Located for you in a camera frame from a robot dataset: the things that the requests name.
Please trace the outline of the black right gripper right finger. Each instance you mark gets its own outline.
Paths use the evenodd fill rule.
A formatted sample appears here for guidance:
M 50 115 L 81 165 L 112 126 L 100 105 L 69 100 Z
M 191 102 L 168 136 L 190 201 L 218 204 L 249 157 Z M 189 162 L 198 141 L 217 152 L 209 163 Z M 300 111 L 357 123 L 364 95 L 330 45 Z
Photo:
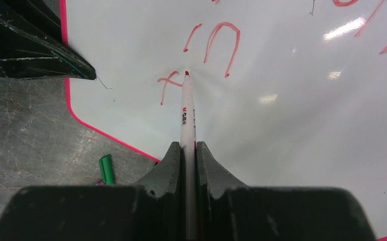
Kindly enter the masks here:
M 204 141 L 196 144 L 196 194 L 201 240 L 236 240 L 231 191 L 247 185 L 225 169 Z

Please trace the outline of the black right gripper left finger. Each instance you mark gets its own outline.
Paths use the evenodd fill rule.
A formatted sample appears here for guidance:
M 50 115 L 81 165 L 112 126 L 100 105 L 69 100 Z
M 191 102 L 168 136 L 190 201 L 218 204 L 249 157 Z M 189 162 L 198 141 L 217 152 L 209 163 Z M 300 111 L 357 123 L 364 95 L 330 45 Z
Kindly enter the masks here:
M 172 142 L 160 163 L 135 183 L 134 240 L 180 240 L 181 148 Z

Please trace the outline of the red whiteboard marker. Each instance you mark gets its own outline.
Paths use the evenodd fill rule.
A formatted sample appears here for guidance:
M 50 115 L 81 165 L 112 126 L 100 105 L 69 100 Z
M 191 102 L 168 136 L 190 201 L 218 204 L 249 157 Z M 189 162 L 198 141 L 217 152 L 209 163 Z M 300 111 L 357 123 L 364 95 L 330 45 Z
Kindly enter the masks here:
M 195 104 L 193 84 L 188 71 L 185 72 L 182 84 L 180 146 L 184 164 L 185 239 L 197 240 Z

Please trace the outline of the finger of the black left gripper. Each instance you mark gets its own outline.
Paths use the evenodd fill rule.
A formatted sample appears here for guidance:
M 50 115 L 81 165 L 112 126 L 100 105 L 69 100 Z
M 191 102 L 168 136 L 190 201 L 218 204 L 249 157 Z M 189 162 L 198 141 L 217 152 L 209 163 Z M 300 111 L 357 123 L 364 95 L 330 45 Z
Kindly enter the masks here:
M 0 1 L 0 77 L 94 80 L 95 69 L 64 45 L 61 30 L 43 1 Z

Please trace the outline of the pink framed whiteboard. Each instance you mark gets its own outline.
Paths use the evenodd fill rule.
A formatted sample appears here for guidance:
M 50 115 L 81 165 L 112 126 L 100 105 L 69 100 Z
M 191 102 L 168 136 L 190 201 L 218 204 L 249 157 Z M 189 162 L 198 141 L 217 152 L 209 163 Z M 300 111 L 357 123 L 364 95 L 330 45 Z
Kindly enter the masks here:
M 196 138 L 250 186 L 331 186 L 387 240 L 387 1 L 61 1 L 66 79 L 84 126 L 154 160 Z

